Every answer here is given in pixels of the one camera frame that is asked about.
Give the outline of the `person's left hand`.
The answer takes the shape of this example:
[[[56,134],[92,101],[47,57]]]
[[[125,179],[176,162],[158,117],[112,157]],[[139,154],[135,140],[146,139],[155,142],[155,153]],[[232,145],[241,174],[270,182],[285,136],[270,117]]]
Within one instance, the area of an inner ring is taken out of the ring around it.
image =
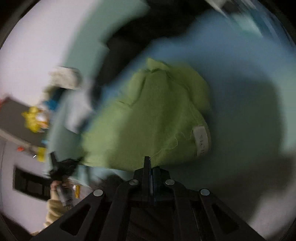
[[[66,179],[64,181],[52,181],[50,185],[50,197],[51,199],[59,198],[72,198],[73,197],[73,183]]]

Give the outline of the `cream sleeve forearm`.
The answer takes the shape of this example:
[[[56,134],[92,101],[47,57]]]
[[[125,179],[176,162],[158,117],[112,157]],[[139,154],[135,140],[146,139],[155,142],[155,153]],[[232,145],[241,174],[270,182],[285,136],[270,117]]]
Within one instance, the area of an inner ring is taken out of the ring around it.
[[[58,220],[61,216],[63,216],[70,209],[71,209],[70,206],[64,206],[63,203],[60,201],[57,191],[51,190],[50,191],[50,199],[47,201],[47,214],[46,214],[43,229],[50,226],[53,222]],[[36,236],[43,229],[31,233],[31,235]]]

